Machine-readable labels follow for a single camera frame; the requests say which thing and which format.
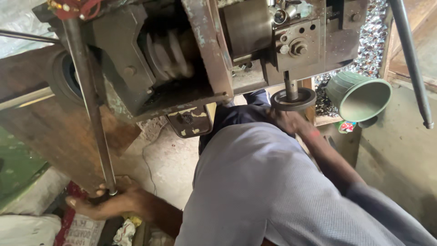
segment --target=dark blue pants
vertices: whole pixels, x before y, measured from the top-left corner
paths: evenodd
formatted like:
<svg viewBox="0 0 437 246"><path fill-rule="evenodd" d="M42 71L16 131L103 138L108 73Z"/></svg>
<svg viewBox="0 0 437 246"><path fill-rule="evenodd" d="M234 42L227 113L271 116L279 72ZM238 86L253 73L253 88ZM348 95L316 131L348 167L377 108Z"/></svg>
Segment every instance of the dark blue pants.
<svg viewBox="0 0 437 246"><path fill-rule="evenodd" d="M262 89L246 93L243 96L247 101L247 105L235 106L233 102L230 102L227 105L217 105L212 132L200 136L199 155L202 154L212 137L222 128L251 122L271 123L266 114L266 109L269 109L271 106L270 93Z"/></svg>

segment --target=shiny metal scraps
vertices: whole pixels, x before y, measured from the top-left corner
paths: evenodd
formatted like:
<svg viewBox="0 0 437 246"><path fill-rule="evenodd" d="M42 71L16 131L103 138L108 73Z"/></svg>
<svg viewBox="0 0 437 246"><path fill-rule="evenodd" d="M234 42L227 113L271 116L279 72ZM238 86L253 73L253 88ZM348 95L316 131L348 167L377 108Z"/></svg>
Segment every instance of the shiny metal scraps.
<svg viewBox="0 0 437 246"><path fill-rule="evenodd" d="M337 107L328 99L325 91L328 81L338 72L350 71L368 77L379 77L384 44L388 35L388 26L384 24L387 6L387 0L369 0L366 23L361 27L358 57L345 68L315 77L316 115L338 116Z"/></svg>

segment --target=metal shaft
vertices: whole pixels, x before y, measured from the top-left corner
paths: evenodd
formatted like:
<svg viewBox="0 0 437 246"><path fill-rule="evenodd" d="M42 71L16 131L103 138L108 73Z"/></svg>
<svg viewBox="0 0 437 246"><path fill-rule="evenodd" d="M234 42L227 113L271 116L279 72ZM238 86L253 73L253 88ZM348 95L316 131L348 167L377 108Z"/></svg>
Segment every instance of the metal shaft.
<svg viewBox="0 0 437 246"><path fill-rule="evenodd" d="M416 50L413 43L413 35L408 23L407 13L402 0L389 0L392 6L393 16L395 17L398 28L399 39L401 40L402 50L405 61L413 84L414 93L416 94L417 104L420 114L424 120L424 126L427 129L434 127L431 118L431 109L426 94L425 84L423 83L422 72L420 71L419 59L417 59Z"/></svg>
<svg viewBox="0 0 437 246"><path fill-rule="evenodd" d="M59 39L52 39L52 38L41 37L33 34L13 32L8 30L1 30L1 29L0 29L0 36L16 38L16 39L26 39L26 40L32 40L38 42L45 42L45 43L54 43L54 44L61 43Z"/></svg>
<svg viewBox="0 0 437 246"><path fill-rule="evenodd" d="M37 90L29 94L22 95L9 101L0 103L0 111L10 108L21 108L32 103L36 103L44 99L50 98L54 95L55 94L53 94L50 87L46 87L44 89Z"/></svg>
<svg viewBox="0 0 437 246"><path fill-rule="evenodd" d="M114 171L109 157L105 132L103 131L102 118L97 102L97 93L94 87L94 76L88 55L88 47L83 42L78 19L66 19L63 20L62 23L64 25L74 67L76 68L85 106L88 116L90 117L91 127L96 137L106 187L109 189L110 195L115 195L117 190L115 188Z"/></svg>
<svg viewBox="0 0 437 246"><path fill-rule="evenodd" d="M290 80L288 71L284 72L284 83L285 83L285 95L288 102L293 102L298 99L298 82L297 80Z"/></svg>

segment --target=green plastic funnel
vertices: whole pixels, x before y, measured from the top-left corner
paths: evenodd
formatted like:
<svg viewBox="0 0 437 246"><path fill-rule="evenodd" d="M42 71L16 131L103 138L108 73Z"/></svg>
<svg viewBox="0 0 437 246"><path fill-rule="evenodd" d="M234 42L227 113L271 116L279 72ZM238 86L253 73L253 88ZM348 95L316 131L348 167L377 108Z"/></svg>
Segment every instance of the green plastic funnel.
<svg viewBox="0 0 437 246"><path fill-rule="evenodd" d="M329 80L326 94L344 120L361 122L387 106L392 97L392 86L383 79L341 72Z"/></svg>

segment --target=man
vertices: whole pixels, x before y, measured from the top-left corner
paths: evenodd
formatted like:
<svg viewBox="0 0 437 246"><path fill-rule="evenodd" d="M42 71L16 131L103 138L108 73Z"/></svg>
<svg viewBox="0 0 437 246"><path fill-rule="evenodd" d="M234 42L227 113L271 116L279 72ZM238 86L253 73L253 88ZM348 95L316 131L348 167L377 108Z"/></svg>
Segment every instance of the man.
<svg viewBox="0 0 437 246"><path fill-rule="evenodd" d="M183 212L135 185L98 206L71 197L67 203L94 219L135 212L176 238L176 246L437 245L297 112L266 113L264 90L245 98L249 105L219 106L213 132L201 137Z"/></svg>

